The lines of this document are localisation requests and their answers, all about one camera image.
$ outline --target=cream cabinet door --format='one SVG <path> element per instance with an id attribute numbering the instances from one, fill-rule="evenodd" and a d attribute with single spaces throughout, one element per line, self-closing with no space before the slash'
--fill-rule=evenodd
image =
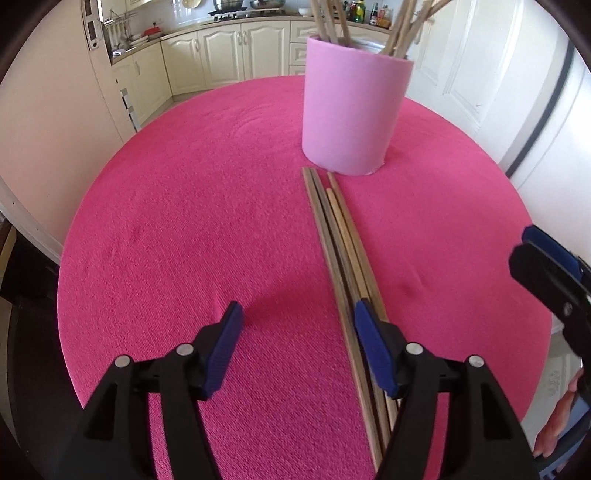
<path id="1" fill-rule="evenodd" d="M 290 43 L 290 65 L 306 65 L 305 43 Z"/>
<path id="2" fill-rule="evenodd" d="M 120 60 L 112 67 L 115 82 L 119 90 L 127 89 L 138 119 L 143 115 L 141 95 L 138 90 L 138 73 L 132 56 Z"/>
<path id="3" fill-rule="evenodd" d="M 164 102 L 172 97 L 168 75 L 164 66 L 160 42 L 133 54 L 138 73 L 138 90 L 142 114 L 139 122 L 144 123 Z"/>
<path id="4" fill-rule="evenodd" d="M 173 95 L 207 89 L 197 32 L 164 40 L 162 52 Z"/>
<path id="5" fill-rule="evenodd" d="M 316 24 L 313 21 L 298 20 L 291 22 L 290 42 L 306 43 L 308 37 L 318 35 Z"/>
<path id="6" fill-rule="evenodd" d="M 208 88 L 244 80 L 240 25 L 207 28 L 197 32 Z"/>
<path id="7" fill-rule="evenodd" d="M 290 65 L 290 75 L 305 75 L 306 67 L 304 65 Z"/>
<path id="8" fill-rule="evenodd" d="M 289 32 L 289 21 L 242 24 L 242 54 L 247 80 L 288 74 Z"/>

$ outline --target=bottle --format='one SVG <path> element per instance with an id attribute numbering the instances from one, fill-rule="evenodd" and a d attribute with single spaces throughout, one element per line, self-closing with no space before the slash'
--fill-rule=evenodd
<path id="1" fill-rule="evenodd" d="M 355 16 L 357 15 L 357 2 L 351 2 L 349 5 L 349 15 L 347 16 L 347 20 L 350 22 L 355 21 Z"/>
<path id="2" fill-rule="evenodd" d="M 379 9 L 379 13 L 378 13 L 378 26 L 379 27 L 384 27 L 384 15 L 386 14 L 386 9 L 388 8 L 388 5 L 384 5 L 382 8 Z"/>
<path id="3" fill-rule="evenodd" d="M 355 14 L 355 21 L 357 23 L 365 22 L 365 4 L 363 3 L 363 0 L 359 0 L 359 2 L 357 2 L 357 12 Z"/>
<path id="4" fill-rule="evenodd" d="M 384 12 L 384 28 L 390 28 L 390 25 L 392 24 L 392 9 L 388 8 L 386 5 L 384 10 L 386 10 Z"/>
<path id="5" fill-rule="evenodd" d="M 378 3 L 374 2 L 374 6 L 371 9 L 371 14 L 369 15 L 369 25 L 377 25 L 378 24 Z"/>

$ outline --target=pink container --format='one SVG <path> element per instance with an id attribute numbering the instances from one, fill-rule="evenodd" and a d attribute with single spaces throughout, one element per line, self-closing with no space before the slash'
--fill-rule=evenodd
<path id="1" fill-rule="evenodd" d="M 308 38 L 302 150 L 326 170 L 368 175 L 384 164 L 413 62 Z"/>

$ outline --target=metal screw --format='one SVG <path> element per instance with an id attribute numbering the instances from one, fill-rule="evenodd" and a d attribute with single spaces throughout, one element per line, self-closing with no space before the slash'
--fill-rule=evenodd
<path id="1" fill-rule="evenodd" d="M 407 345 L 407 352 L 411 355 L 421 355 L 423 353 L 423 346 L 419 343 L 411 342 Z"/>
<path id="2" fill-rule="evenodd" d="M 573 313 L 573 305 L 569 302 L 565 303 L 564 307 L 562 307 L 562 313 L 564 313 L 565 317 L 569 317 Z"/>
<path id="3" fill-rule="evenodd" d="M 472 355 L 468 359 L 468 363 L 473 366 L 474 368 L 484 367 L 484 359 L 478 355 Z"/>
<path id="4" fill-rule="evenodd" d="M 119 355 L 115 359 L 115 366 L 119 368 L 127 367 L 131 363 L 131 358 L 127 355 Z"/>
<path id="5" fill-rule="evenodd" d="M 193 350 L 193 345 L 191 345 L 190 343 L 183 343 L 182 345 L 179 345 L 177 347 L 177 353 L 180 356 L 191 355 L 191 353 L 193 353 Z"/>

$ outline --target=finger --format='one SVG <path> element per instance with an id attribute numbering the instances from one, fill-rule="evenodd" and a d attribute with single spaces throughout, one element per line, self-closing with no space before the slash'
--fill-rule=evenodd
<path id="1" fill-rule="evenodd" d="M 534 457 L 537 457 L 538 455 L 542 454 L 546 444 L 548 443 L 548 440 L 551 438 L 552 435 L 550 433 L 550 429 L 546 425 L 544 426 L 544 428 L 540 430 L 538 436 L 535 438 L 534 451 L 532 453 Z"/>
<path id="2" fill-rule="evenodd" d="M 573 377 L 573 379 L 570 381 L 569 383 L 569 391 L 570 392 L 576 392 L 577 391 L 577 382 L 579 381 L 579 378 L 581 378 L 584 374 L 584 370 L 581 369 L 579 370 L 575 376 Z"/>
<path id="3" fill-rule="evenodd" d="M 566 428 L 567 423 L 569 422 L 570 407 L 573 404 L 574 397 L 575 393 L 566 392 L 564 397 L 558 400 L 558 403 L 546 424 L 553 436 L 560 435 L 560 433 Z"/>
<path id="4" fill-rule="evenodd" d="M 558 437 L 553 437 L 552 439 L 550 439 L 548 441 L 548 443 L 546 445 L 544 445 L 544 451 L 542 452 L 542 455 L 544 455 L 544 458 L 548 458 L 550 455 L 552 455 L 552 452 L 556 448 L 557 444 L 558 444 Z"/>

